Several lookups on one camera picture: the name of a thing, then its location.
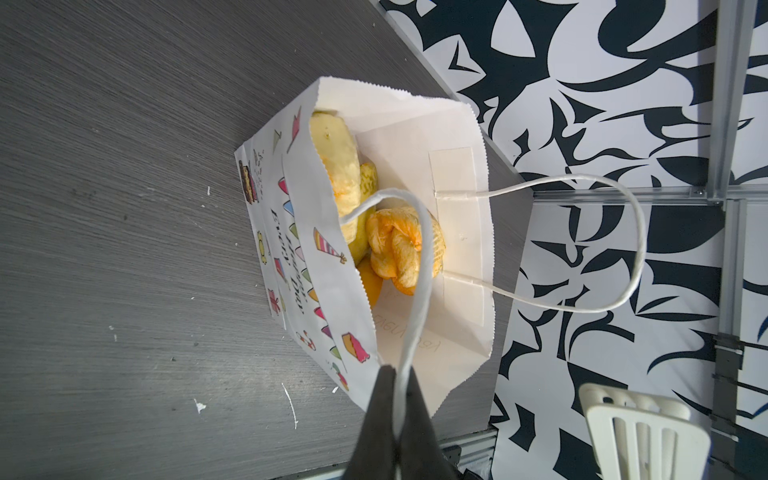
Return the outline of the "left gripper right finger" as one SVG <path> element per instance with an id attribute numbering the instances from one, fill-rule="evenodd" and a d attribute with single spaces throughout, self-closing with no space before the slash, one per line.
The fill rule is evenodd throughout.
<path id="1" fill-rule="evenodd" d="M 405 420 L 397 443 L 400 478 L 457 479 L 456 468 L 445 458 L 436 439 L 414 370 L 410 372 L 405 400 Z"/>

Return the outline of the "small striped bread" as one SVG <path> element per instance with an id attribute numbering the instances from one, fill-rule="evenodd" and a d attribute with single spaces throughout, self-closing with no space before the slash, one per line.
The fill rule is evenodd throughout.
<path id="1" fill-rule="evenodd" d="M 344 120 L 338 116 L 315 112 L 310 121 L 310 134 L 333 190 L 340 217 L 344 217 L 361 200 L 361 173 L 357 146 Z"/>

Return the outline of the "white paper bag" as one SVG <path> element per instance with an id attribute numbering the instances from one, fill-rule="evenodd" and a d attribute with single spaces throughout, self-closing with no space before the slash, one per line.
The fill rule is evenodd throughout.
<path id="1" fill-rule="evenodd" d="M 403 365 L 435 413 L 495 335 L 493 191 L 472 109 L 322 77 L 234 158 L 273 319 L 356 405 L 382 366 Z"/>

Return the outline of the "croissant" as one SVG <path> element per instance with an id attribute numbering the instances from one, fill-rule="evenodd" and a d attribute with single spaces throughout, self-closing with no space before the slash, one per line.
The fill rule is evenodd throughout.
<path id="1" fill-rule="evenodd" d="M 373 270 L 369 255 L 366 255 L 357 264 L 356 268 L 360 275 L 369 306 L 373 309 L 380 297 L 383 279 Z"/>

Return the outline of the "metal tongs white tips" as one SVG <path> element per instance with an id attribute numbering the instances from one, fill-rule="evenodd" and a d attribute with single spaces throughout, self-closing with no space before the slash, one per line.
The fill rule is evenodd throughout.
<path id="1" fill-rule="evenodd" d="M 702 479 L 711 439 L 678 400 L 585 383 L 578 397 L 602 479 Z"/>

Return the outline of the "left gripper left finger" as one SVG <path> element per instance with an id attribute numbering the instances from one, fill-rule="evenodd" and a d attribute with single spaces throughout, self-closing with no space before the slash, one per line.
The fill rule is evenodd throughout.
<path id="1" fill-rule="evenodd" d="M 392 426 L 395 376 L 392 366 L 382 366 L 378 372 L 356 447 L 342 476 L 344 480 L 395 478 L 396 441 Z"/>

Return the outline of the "round flaky pastry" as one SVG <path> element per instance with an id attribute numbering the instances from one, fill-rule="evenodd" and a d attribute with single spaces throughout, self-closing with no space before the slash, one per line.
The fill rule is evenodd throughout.
<path id="1" fill-rule="evenodd" d="M 419 217 L 413 207 L 377 210 L 366 221 L 370 263 L 383 279 L 412 296 L 418 282 L 422 247 Z"/>

